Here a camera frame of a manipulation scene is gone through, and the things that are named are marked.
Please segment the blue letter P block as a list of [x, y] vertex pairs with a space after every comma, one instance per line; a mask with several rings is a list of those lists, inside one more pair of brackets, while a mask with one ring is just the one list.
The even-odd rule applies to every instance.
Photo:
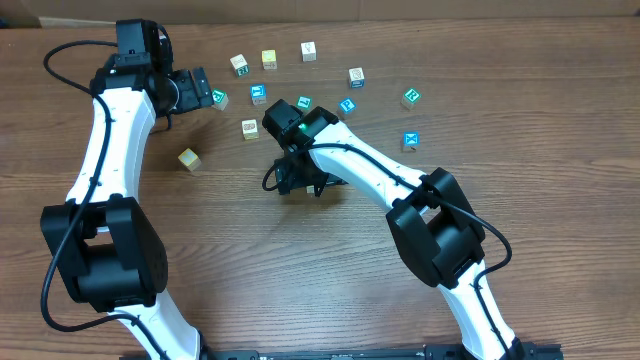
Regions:
[[339, 103], [339, 110], [343, 115], [350, 115], [357, 109], [357, 105], [351, 98], [345, 98]]

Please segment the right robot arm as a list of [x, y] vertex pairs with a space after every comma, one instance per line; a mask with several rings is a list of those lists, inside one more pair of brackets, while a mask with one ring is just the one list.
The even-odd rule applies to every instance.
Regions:
[[438, 289], [475, 359], [519, 359], [523, 346], [503, 320], [487, 275], [507, 259], [487, 266], [485, 234], [501, 233], [478, 217], [452, 174], [426, 174], [404, 166], [356, 135], [322, 107], [303, 112], [284, 100], [270, 106], [263, 127], [283, 149], [266, 175], [285, 195], [312, 188], [320, 196], [330, 186], [351, 185], [385, 214], [398, 254], [424, 284]]

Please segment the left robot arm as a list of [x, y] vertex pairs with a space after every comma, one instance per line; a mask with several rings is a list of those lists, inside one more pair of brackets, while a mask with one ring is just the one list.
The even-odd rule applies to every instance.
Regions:
[[40, 218], [52, 254], [41, 313], [60, 332], [119, 321], [150, 359], [207, 359], [204, 336], [169, 294], [166, 250], [138, 194], [156, 120], [212, 106], [212, 90], [202, 68], [174, 69], [162, 25], [120, 20], [116, 35], [84, 89], [94, 116], [82, 168], [65, 202]]

